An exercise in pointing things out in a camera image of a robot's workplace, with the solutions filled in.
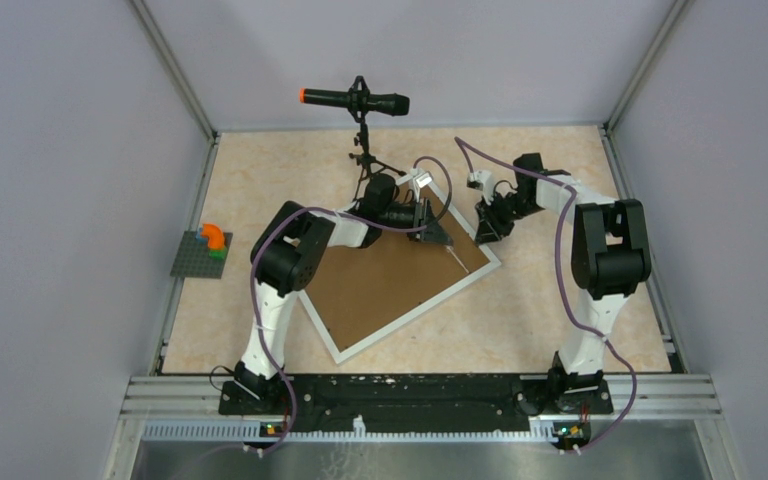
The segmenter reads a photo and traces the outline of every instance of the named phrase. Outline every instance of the gray lego baseplate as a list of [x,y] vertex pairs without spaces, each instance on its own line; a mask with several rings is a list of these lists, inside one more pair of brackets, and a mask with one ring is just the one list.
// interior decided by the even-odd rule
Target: gray lego baseplate
[[[211,257],[207,244],[199,242],[196,239],[196,233],[194,230],[184,232],[170,275],[173,277],[222,278],[228,256],[226,255],[224,258]],[[231,238],[234,234],[230,232],[223,232],[223,234],[225,235],[225,248],[230,249]]]

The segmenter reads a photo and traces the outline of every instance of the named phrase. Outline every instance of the white wall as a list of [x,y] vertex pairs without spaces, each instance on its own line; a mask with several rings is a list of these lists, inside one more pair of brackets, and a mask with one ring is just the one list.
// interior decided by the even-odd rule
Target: white wall
[[617,142],[685,357],[768,478],[768,2],[695,2]]
[[411,97],[373,125],[605,121],[671,0],[149,0],[215,128],[351,124],[301,87]]
[[0,479],[101,475],[205,153],[125,1],[0,1]]

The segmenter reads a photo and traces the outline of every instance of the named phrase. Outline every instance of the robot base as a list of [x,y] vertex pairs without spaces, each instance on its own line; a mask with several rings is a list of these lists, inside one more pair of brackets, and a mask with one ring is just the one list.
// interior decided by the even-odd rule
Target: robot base
[[599,370],[592,375],[566,373],[558,352],[552,362],[546,381],[525,392],[521,408],[530,415],[547,410],[575,414],[586,409],[591,414],[614,412],[608,382]]
[[[537,415],[529,404],[529,392],[544,392],[546,377],[519,374],[435,375],[293,375],[298,410],[293,430],[297,432],[352,431],[352,421],[363,416],[369,432],[502,432],[528,431],[529,416]],[[257,399],[237,381],[224,383],[221,415],[285,415],[289,396],[280,380]],[[591,414],[613,412],[610,397],[601,400],[604,389],[588,392]],[[541,402],[539,413],[569,414],[568,405]]]

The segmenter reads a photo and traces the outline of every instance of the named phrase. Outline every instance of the black mounting plate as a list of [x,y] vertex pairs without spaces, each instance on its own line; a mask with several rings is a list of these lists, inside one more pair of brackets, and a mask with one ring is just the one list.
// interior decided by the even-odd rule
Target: black mounting plate
[[[293,430],[351,431],[363,416],[368,432],[492,432],[529,430],[527,402],[546,385],[545,376],[519,374],[292,375],[298,411]],[[278,381],[277,376],[270,381]],[[221,415],[284,415],[282,386],[273,401],[246,394],[233,380],[223,384]],[[610,398],[589,401],[590,414],[613,412]],[[542,413],[569,413],[547,403]]]

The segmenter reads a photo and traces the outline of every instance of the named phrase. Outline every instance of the cable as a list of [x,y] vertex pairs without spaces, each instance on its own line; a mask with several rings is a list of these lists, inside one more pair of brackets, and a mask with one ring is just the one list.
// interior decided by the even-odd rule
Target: cable
[[499,187],[499,184],[507,183],[509,187],[511,187],[511,190],[516,190],[513,186],[513,184],[507,180],[499,180],[496,182],[496,185],[493,185],[493,193],[496,193],[496,189]]
[[617,425],[619,425],[620,422],[622,422],[622,420],[628,415],[628,412],[631,411],[631,407],[632,405],[634,405],[634,398],[637,396],[637,372],[634,370],[634,367],[632,367],[631,364],[625,358],[623,358],[622,356],[620,356],[619,353],[617,353],[616,348],[614,348],[614,345],[611,343],[611,341],[608,339],[608,337],[604,333],[602,333],[596,328],[584,325],[578,320],[576,320],[575,314],[573,313],[572,307],[570,306],[569,297],[567,296],[567,291],[564,286],[564,275],[563,275],[563,271],[561,270],[561,233],[563,232],[564,223],[566,223],[565,219],[567,218],[567,213],[569,213],[570,207],[573,205],[573,203],[575,203],[575,198],[578,195],[578,192],[575,190],[575,188],[565,184],[564,182],[561,182],[560,180],[554,179],[552,177],[547,177],[545,175],[541,175],[539,173],[525,170],[519,167],[515,167],[497,158],[493,158],[490,155],[466,143],[460,137],[455,137],[455,143],[457,143],[458,147],[460,147],[461,151],[463,152],[464,158],[466,159],[467,164],[469,165],[470,171],[472,171],[472,163],[469,160],[469,154],[467,153],[467,150],[471,150],[478,156],[492,163],[495,163],[496,165],[505,167],[507,169],[513,170],[518,173],[522,173],[524,175],[528,175],[529,177],[536,178],[538,180],[549,182],[553,185],[557,185],[570,192],[570,198],[569,200],[567,200],[567,203],[564,205],[564,208],[561,210],[561,214],[558,217],[558,226],[557,228],[555,228],[555,278],[558,282],[558,290],[560,291],[560,294],[561,294],[561,302],[563,302],[564,304],[564,311],[566,312],[567,318],[569,318],[570,322],[572,322],[572,324],[579,330],[584,330],[585,332],[592,333],[593,335],[596,335],[597,337],[599,337],[603,342],[605,342],[605,346],[611,352],[611,355],[613,355],[618,362],[622,363],[625,366],[625,368],[628,369],[628,373],[631,375],[631,396],[628,399],[628,404],[626,404],[625,408],[622,409],[620,414],[617,415],[617,418],[614,419],[614,421],[608,426],[608,428],[605,429],[604,432],[602,432],[598,437],[591,440],[587,445],[578,449],[579,452],[585,452],[593,448],[594,446],[596,446],[599,442],[602,441],[602,439],[608,436],[608,434],[611,433],[617,427]]
[[365,178],[363,177],[364,169],[360,169],[360,175],[358,175],[357,185],[355,185],[355,196],[352,198],[353,202],[358,201],[358,195],[360,194],[360,184],[363,183]]
[[449,185],[449,193],[446,195],[446,202],[443,204],[443,210],[440,211],[439,214],[437,214],[436,217],[434,217],[433,220],[426,223],[425,225],[433,225],[435,223],[438,223],[444,215],[446,215],[446,212],[449,211],[449,205],[452,204],[452,177],[449,176],[449,171],[446,170],[446,167],[443,166],[443,163],[440,162],[440,160],[437,160],[434,157],[429,157],[428,155],[423,155],[416,159],[415,162],[413,162],[413,167],[416,168],[417,165],[419,165],[419,162],[423,160],[429,160],[437,164],[438,167],[440,167],[440,170],[443,170],[443,175],[446,177],[446,184]]
[[469,168],[469,173],[475,172],[475,169],[472,168],[472,160],[469,159],[469,154],[466,153],[466,149],[467,148],[469,148],[473,152],[481,155],[484,158],[489,157],[489,155],[485,156],[483,153],[481,153],[478,150],[476,150],[475,148],[473,148],[472,145],[470,145],[470,144],[464,142],[463,140],[461,140],[460,137],[455,137],[455,143],[458,145],[458,148],[461,149],[461,153],[463,153],[463,155],[464,155],[464,160],[466,160],[466,166],[467,166],[467,168]]
[[222,389],[217,387],[216,384],[213,383],[213,375],[216,374],[216,370],[218,370],[220,368],[225,370],[225,372],[228,373],[228,375],[234,375],[234,371],[231,370],[230,368],[226,367],[225,365],[217,365],[217,366],[213,367],[213,370],[211,370],[210,373],[207,374],[207,381],[210,382],[210,386],[215,388],[215,389],[217,389],[217,390],[219,390],[221,392]]
[[414,199],[416,199],[416,197],[413,194],[413,190],[409,189],[408,193],[405,194],[405,199],[402,201],[402,205],[410,205]]
[[249,275],[249,282],[250,282],[252,306],[254,308],[254,319],[255,319],[255,324],[257,325],[257,337],[258,337],[258,340],[260,341],[260,347],[263,349],[263,353],[264,355],[266,355],[266,359],[269,360],[269,363],[272,364],[272,366],[278,372],[278,375],[281,377],[281,381],[284,382],[284,385],[287,387],[287,391],[290,393],[290,418],[289,418],[289,421],[287,422],[287,427],[283,429],[283,431],[281,432],[281,435],[278,437],[278,440],[276,440],[275,443],[273,443],[272,445],[270,445],[265,449],[255,449],[242,443],[229,443],[229,444],[224,444],[224,445],[219,445],[217,447],[214,447],[202,453],[187,465],[184,465],[183,467],[181,467],[177,472],[175,472],[174,475],[169,477],[169,480],[175,480],[179,478],[181,474],[190,470],[192,467],[194,467],[195,465],[203,461],[205,458],[217,452],[221,452],[223,450],[242,449],[244,452],[251,451],[252,453],[257,453],[261,457],[269,453],[272,453],[282,443],[284,443],[284,440],[286,439],[287,435],[292,430],[293,424],[296,421],[296,413],[298,411],[298,399],[296,398],[296,391],[293,388],[293,384],[290,382],[290,378],[284,372],[284,369],[281,368],[281,365],[278,365],[278,362],[275,360],[275,357],[272,356],[272,353],[269,352],[269,347],[266,345],[266,338],[263,336],[263,320],[261,319],[261,316],[260,316],[260,308],[257,303],[257,293],[255,290],[255,287],[257,285],[255,272],[257,271],[257,267],[260,264],[261,258],[263,258],[263,253],[266,251],[266,247],[271,245],[272,242],[275,241],[276,238],[278,238],[278,235],[280,235],[281,232],[283,232],[283,230],[287,227],[287,225],[290,224],[290,222],[292,222],[293,220],[295,220],[296,218],[298,218],[299,216],[307,212],[319,212],[319,213],[324,213],[326,215],[334,215],[339,217],[350,218],[352,220],[356,220],[358,222],[364,223],[370,227],[374,227],[374,228],[378,228],[378,229],[386,230],[390,232],[395,232],[395,233],[415,233],[415,232],[422,231],[426,228],[425,225],[420,227],[413,227],[413,228],[388,227],[386,225],[381,225],[379,223],[367,220],[365,218],[357,217],[347,212],[340,212],[339,214],[337,214],[331,210],[327,210],[320,207],[301,208],[299,210],[296,210],[292,214],[290,214],[287,218],[284,219],[284,221],[279,223],[278,226],[275,227],[272,230],[272,232],[269,233],[269,235],[263,241],[263,245],[261,245],[260,249],[258,249],[257,253],[252,259],[252,268],[251,268],[251,274]]

